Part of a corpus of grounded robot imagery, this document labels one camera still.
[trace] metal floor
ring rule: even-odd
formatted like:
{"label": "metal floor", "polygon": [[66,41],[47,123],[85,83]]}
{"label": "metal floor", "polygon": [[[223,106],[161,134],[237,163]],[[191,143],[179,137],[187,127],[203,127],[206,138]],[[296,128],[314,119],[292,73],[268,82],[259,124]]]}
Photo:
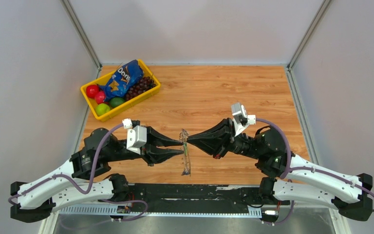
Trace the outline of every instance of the metal floor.
{"label": "metal floor", "polygon": [[[280,210],[282,219],[288,208]],[[296,208],[292,216],[284,224],[268,226],[255,218],[211,218],[211,217],[143,217],[130,222],[107,222],[92,226],[100,221],[108,220],[104,215],[60,215],[55,234],[334,234],[329,210],[325,208]],[[69,228],[89,227],[82,230]]]}

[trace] yellow tray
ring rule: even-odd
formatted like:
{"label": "yellow tray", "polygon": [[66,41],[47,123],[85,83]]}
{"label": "yellow tray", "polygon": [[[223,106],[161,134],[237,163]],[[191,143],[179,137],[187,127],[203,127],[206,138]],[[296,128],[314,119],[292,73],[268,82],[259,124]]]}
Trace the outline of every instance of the yellow tray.
{"label": "yellow tray", "polygon": [[82,95],[84,96],[85,100],[87,101],[88,105],[90,106],[91,112],[93,113],[93,115],[96,119],[98,119],[102,122],[107,121],[108,119],[110,119],[110,118],[116,116],[117,114],[127,110],[128,108],[148,99],[149,97],[157,94],[160,91],[161,84],[157,80],[157,78],[152,74],[152,72],[148,69],[148,67],[145,65],[145,63],[141,59],[137,59],[137,61],[138,61],[138,65],[140,65],[141,69],[143,69],[143,71],[144,71],[144,76],[145,77],[151,77],[152,80],[154,81],[154,84],[156,84],[156,86],[154,88],[146,91],[145,93],[142,93],[142,94],[136,96],[135,98],[124,102],[123,104],[115,107],[114,109],[111,109],[110,111],[108,111],[107,113],[105,113],[101,116],[98,116],[96,114],[95,108],[98,104],[95,102],[94,99],[87,97],[86,89],[87,89],[87,86],[92,85],[92,84],[105,85],[108,82],[108,80],[111,78],[111,76],[115,73],[115,71],[110,72],[110,73],[106,74],[105,76],[102,76],[102,77],[100,77],[96,80],[93,80],[93,81],[81,86]]}

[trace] blue snack bag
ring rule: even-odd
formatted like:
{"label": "blue snack bag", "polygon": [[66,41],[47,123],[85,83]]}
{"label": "blue snack bag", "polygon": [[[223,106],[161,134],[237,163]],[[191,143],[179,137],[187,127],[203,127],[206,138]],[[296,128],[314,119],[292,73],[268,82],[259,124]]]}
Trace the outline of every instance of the blue snack bag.
{"label": "blue snack bag", "polygon": [[128,89],[135,85],[143,76],[144,71],[138,65],[137,60],[123,65],[111,76],[107,84],[99,86],[105,92],[105,101],[110,101],[113,97],[123,98]]}

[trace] wooden tabletop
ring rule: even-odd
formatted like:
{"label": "wooden tabletop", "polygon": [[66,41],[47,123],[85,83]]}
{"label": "wooden tabletop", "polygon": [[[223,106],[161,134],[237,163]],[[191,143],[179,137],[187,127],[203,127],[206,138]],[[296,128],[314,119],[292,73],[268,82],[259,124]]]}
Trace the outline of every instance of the wooden tabletop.
{"label": "wooden tabletop", "polygon": [[[117,66],[104,66],[101,75]],[[125,118],[140,120],[158,132],[179,139],[181,129],[190,135],[207,130],[223,118],[232,117],[230,105],[241,102],[249,115],[256,115],[277,124],[286,133],[292,151],[308,159],[302,131],[293,104],[283,67],[280,66],[149,66],[161,82],[160,92],[106,122],[98,121],[92,113],[83,138],[96,128],[110,129]],[[248,127],[254,136],[262,123]],[[124,129],[114,135],[124,139]],[[182,155],[153,167],[142,159],[111,162],[112,169],[99,176],[120,173],[131,183],[186,184],[259,184],[265,177],[255,166],[254,159],[233,153],[217,160],[193,145],[188,145],[191,175],[181,175]]]}

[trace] red ball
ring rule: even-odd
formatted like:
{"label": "red ball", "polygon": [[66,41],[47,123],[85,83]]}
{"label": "red ball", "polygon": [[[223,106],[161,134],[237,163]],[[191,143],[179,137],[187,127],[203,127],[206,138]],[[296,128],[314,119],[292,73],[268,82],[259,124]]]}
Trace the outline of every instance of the red ball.
{"label": "red ball", "polygon": [[105,100],[106,97],[107,97],[107,96],[105,96],[104,91],[99,91],[99,92],[95,95],[94,99],[95,99],[95,102],[96,102],[97,104],[101,104],[101,103],[104,102],[104,100]]}
{"label": "red ball", "polygon": [[99,87],[96,84],[88,85],[86,91],[87,97],[94,98],[95,95],[99,92]]}

